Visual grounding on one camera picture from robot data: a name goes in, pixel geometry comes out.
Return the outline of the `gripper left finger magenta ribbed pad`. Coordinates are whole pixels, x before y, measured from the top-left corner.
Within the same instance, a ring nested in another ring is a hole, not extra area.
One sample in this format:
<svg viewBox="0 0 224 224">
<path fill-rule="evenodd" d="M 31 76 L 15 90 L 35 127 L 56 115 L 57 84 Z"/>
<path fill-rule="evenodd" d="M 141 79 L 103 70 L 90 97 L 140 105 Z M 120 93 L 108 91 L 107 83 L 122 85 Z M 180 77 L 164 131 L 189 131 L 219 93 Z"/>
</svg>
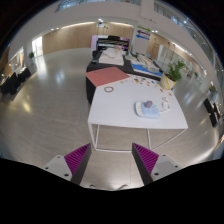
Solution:
<svg viewBox="0 0 224 224">
<path fill-rule="evenodd" d="M 88 143 L 65 156 L 56 155 L 43 166 L 43 169 L 79 185 L 82 181 L 91 153 L 91 144 Z"/>
</svg>

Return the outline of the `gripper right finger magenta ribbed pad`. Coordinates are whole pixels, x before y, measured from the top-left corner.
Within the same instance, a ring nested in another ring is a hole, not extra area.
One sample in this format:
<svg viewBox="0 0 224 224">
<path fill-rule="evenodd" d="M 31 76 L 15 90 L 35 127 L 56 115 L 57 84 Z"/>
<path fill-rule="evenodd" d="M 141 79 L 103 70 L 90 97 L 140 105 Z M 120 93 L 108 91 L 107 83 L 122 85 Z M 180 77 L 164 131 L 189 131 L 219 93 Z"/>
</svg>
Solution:
<svg viewBox="0 0 224 224">
<path fill-rule="evenodd" d="M 132 155 L 144 185 L 181 170 L 181 166 L 169 156 L 159 155 L 137 143 L 132 144 Z"/>
</svg>

